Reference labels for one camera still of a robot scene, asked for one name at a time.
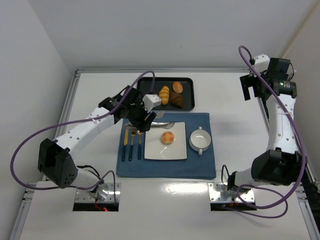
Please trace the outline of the metal tongs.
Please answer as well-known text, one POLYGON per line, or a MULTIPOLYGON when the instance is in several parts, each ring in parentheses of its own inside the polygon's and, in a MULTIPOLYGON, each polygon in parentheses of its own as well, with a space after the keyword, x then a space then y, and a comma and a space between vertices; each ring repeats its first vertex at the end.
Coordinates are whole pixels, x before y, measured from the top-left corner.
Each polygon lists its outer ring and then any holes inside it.
POLYGON ((138 130, 139 132, 148 132, 150 129, 171 129, 175 125, 175 122, 151 122, 144 127, 136 128, 131 123, 124 125, 125 130, 138 130))

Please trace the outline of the round orange bun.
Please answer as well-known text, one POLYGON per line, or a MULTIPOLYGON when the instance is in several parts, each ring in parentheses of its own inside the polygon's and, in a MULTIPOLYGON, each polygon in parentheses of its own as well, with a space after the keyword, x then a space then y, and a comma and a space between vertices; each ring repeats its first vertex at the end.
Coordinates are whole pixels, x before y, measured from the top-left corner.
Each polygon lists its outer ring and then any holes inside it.
POLYGON ((175 135, 171 131, 166 131, 162 134, 160 140, 163 144, 170 145, 174 142, 175 135))

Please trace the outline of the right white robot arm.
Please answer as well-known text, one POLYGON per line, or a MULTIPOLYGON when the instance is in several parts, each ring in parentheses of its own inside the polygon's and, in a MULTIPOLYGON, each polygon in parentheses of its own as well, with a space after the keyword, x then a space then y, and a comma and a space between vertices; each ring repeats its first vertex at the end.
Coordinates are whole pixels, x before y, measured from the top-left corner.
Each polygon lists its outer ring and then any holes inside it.
POLYGON ((288 186, 298 179, 302 165, 301 150, 288 119, 294 115, 297 97, 297 85, 288 80, 290 60, 261 54, 250 64, 256 72, 242 76, 241 87, 246 101, 251 98, 249 88, 259 100, 268 145, 249 169, 228 177, 227 190, 240 194, 262 185, 288 186))

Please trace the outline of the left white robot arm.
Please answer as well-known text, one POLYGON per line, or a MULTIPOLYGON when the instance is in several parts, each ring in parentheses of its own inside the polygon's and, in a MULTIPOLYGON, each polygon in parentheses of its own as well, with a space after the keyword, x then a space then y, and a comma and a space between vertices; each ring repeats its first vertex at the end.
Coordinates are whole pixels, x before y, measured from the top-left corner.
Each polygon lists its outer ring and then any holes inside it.
POLYGON ((104 181, 96 173, 76 166, 75 158, 100 133, 121 119, 127 119, 140 132, 149 131, 156 117, 153 108, 159 105, 158 95, 142 95, 135 88, 125 87, 116 96, 101 101, 83 122, 67 133, 54 140, 43 140, 38 170, 60 189, 73 187, 96 196, 104 181))

